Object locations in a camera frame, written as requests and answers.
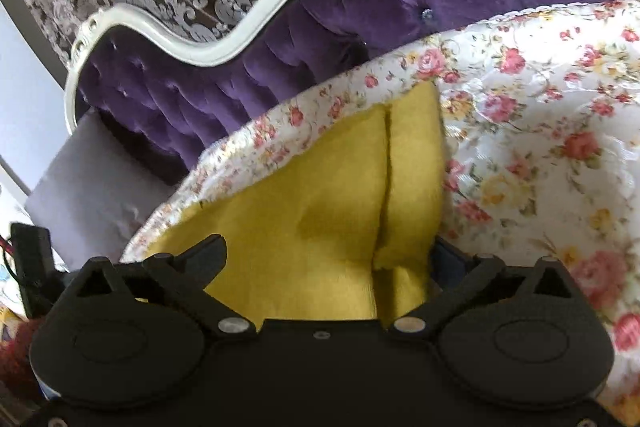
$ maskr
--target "purple velvet headboard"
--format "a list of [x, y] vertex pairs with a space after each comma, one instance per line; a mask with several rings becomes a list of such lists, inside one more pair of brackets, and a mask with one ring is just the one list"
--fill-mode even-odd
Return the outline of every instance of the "purple velvet headboard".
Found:
[[137, 134], [135, 149], [191, 168], [205, 147], [278, 102], [421, 36], [526, 7], [601, 1], [291, 0], [242, 54], [212, 68], [116, 28], [92, 51], [79, 88], [122, 125], [122, 140]]

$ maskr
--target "yellow fabric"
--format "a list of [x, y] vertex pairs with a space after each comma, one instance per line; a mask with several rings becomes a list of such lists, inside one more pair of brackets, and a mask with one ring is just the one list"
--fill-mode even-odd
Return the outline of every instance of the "yellow fabric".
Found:
[[[436, 94], [420, 84], [338, 122], [252, 187], [194, 204], [148, 255], [179, 254], [220, 233], [227, 262], [206, 291], [256, 325], [389, 322], [426, 299], [442, 168]], [[374, 265], [384, 270], [374, 275]]]

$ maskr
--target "metal rivet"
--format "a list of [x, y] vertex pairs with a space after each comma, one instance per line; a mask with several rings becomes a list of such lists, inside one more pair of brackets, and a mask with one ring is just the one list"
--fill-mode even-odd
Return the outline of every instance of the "metal rivet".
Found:
[[222, 319], [218, 323], [218, 329], [223, 333], [228, 333], [230, 335], [235, 333], [244, 333], [249, 329], [249, 326], [249, 321], [242, 317], [229, 317], [227, 319]]
[[402, 333], [418, 333], [427, 327], [427, 323], [418, 317], [400, 317], [394, 322], [394, 328]]

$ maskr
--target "pink rose print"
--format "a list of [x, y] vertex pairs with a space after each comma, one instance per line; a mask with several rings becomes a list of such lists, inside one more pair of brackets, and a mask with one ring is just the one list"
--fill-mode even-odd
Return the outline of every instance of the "pink rose print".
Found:
[[502, 123], [509, 121], [516, 107], [518, 107], [518, 102], [515, 98], [510, 98], [506, 94], [490, 94], [479, 113], [487, 120]]
[[458, 73], [456, 70], [447, 71], [442, 79], [444, 80], [445, 84], [455, 84], [460, 80], [460, 73]]
[[586, 160], [599, 150], [596, 137], [591, 131], [574, 133], [564, 140], [563, 152], [567, 158]]
[[638, 34], [635, 31], [630, 30], [629, 28], [625, 28], [622, 31], [622, 35], [621, 36], [627, 42], [636, 42], [636, 41], [640, 40], [640, 37], [638, 37]]
[[612, 13], [608, 10], [595, 10], [593, 14], [599, 21], [603, 21], [608, 19], [609, 17], [613, 17]]
[[625, 257], [620, 252], [598, 250], [571, 270], [575, 282], [595, 309], [615, 304], [625, 282]]
[[464, 171], [464, 164], [456, 160], [449, 161], [449, 164], [447, 165], [447, 179], [444, 182], [444, 188], [451, 192], [457, 192], [460, 187], [458, 185], [458, 177]]
[[275, 154], [271, 157], [271, 159], [276, 162], [276, 163], [280, 163], [284, 160], [284, 158], [287, 157], [287, 155], [289, 154], [289, 149], [287, 149], [286, 147], [282, 146], [280, 147], [280, 149], [278, 149]]
[[369, 89], [376, 87], [378, 85], [378, 79], [372, 74], [368, 74], [364, 77], [364, 85], [369, 87]]
[[456, 208], [460, 214], [465, 216], [469, 221], [487, 223], [492, 220], [492, 217], [482, 210], [482, 208], [479, 208], [475, 201], [461, 201], [456, 205]]
[[268, 120], [261, 116], [258, 120], [255, 121], [255, 130], [262, 135], [268, 134], [269, 138], [273, 138], [276, 136], [276, 128], [268, 122]]
[[602, 54], [593, 46], [587, 44], [584, 47], [584, 54], [582, 55], [582, 58], [578, 60], [578, 63], [585, 68], [593, 68], [598, 58], [602, 58]]
[[605, 8], [620, 8], [622, 6], [624, 6], [625, 4], [622, 1], [606, 1], [604, 3], [602, 3], [602, 5]]
[[591, 110], [600, 116], [613, 116], [613, 106], [604, 100], [594, 100], [591, 103]]
[[640, 343], [640, 315], [627, 313], [622, 315], [613, 327], [613, 339], [620, 351], [628, 351]]
[[426, 50], [418, 60], [417, 76], [422, 80], [427, 80], [442, 73], [446, 65], [447, 61], [440, 50]]
[[568, 84], [575, 84], [577, 82], [580, 82], [580, 75], [572, 71], [571, 73], [567, 73], [564, 76], [564, 81]]
[[518, 74], [524, 69], [525, 60], [517, 48], [508, 48], [500, 64], [500, 73]]
[[507, 170], [511, 174], [515, 174], [521, 180], [528, 180], [531, 176], [529, 163], [519, 154], [514, 155], [513, 163], [511, 165], [507, 165]]
[[340, 96], [336, 96], [334, 105], [332, 105], [331, 108], [329, 108], [329, 111], [327, 112], [327, 116], [330, 116], [334, 120], [336, 120], [337, 118], [340, 118], [340, 113], [343, 107], [344, 107], [344, 100], [342, 100]]
[[291, 112], [289, 113], [289, 123], [293, 127], [300, 127], [304, 120], [305, 115], [302, 113], [302, 111], [300, 111], [297, 107], [292, 107]]
[[564, 95], [558, 91], [557, 87], [549, 87], [548, 89], [545, 89], [545, 95], [545, 102], [548, 102], [549, 100], [562, 100], [564, 98]]
[[633, 97], [629, 96], [628, 92], [621, 92], [619, 95], [616, 96], [616, 100], [622, 103], [629, 103], [629, 102], [633, 102]]

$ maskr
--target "red fabric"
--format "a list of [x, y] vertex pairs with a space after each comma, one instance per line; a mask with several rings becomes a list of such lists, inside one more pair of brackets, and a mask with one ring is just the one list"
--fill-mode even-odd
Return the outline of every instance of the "red fabric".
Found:
[[41, 323], [37, 319], [21, 324], [14, 340], [0, 347], [0, 380], [18, 398], [36, 402], [42, 400], [42, 393], [31, 370], [29, 348]]

